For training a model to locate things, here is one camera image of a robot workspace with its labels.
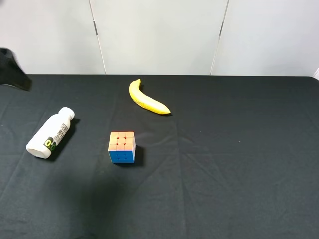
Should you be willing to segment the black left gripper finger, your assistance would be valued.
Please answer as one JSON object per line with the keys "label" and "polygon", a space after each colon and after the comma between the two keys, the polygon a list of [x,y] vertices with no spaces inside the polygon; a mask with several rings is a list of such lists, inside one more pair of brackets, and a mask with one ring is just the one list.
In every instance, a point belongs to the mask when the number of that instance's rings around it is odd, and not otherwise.
{"label": "black left gripper finger", "polygon": [[14,53],[8,48],[0,49],[0,84],[29,91],[32,80],[18,65]]}

